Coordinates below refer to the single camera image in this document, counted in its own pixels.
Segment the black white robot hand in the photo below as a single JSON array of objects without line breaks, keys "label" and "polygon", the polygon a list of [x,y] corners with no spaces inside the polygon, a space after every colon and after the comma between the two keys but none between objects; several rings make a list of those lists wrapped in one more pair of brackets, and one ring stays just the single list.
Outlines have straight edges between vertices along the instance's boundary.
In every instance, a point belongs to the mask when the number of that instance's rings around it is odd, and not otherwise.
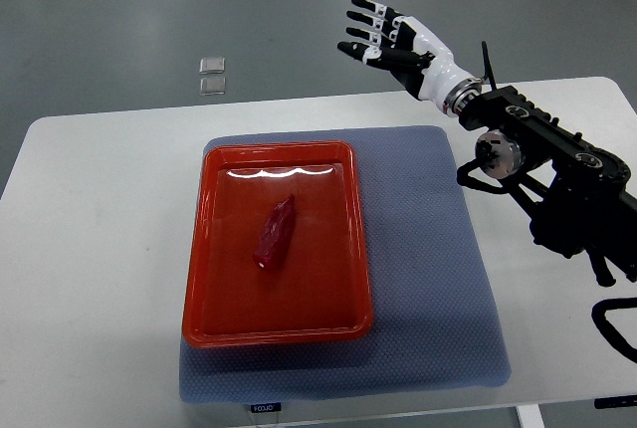
[{"label": "black white robot hand", "polygon": [[409,95],[438,109],[451,107],[456,93],[475,88],[478,79],[455,63],[451,50],[424,24],[371,0],[351,0],[346,16],[362,24],[348,27],[351,42],[337,48],[368,67],[389,72]]}]

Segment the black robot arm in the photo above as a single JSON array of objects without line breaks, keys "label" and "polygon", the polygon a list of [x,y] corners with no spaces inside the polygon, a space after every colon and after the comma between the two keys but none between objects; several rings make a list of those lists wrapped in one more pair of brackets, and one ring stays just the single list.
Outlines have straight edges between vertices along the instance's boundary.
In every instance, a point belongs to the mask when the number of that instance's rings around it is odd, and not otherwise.
[{"label": "black robot arm", "polygon": [[636,280],[636,198],[631,170],[615,154],[564,129],[512,86],[497,86],[484,63],[485,91],[469,89],[453,110],[466,130],[481,129],[460,185],[511,196],[530,218],[535,244],[570,259],[587,253],[597,283],[617,267]]}]

